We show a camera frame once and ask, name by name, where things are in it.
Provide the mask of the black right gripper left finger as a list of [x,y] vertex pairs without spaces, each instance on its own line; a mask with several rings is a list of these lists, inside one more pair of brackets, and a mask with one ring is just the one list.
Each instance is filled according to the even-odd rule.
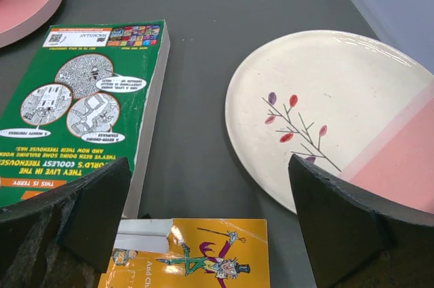
[[107,271],[132,173],[119,158],[1,208],[2,287],[97,287]]

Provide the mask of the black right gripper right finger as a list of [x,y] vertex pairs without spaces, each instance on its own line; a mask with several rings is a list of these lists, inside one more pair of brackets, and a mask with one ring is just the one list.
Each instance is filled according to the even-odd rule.
[[293,155],[290,186],[317,287],[432,287],[433,214]]

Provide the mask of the green treehouse paperback book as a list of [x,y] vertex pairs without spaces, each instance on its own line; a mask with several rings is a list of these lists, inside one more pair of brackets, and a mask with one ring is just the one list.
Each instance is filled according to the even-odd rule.
[[136,218],[169,52],[165,20],[51,26],[1,116],[1,205],[125,157]]

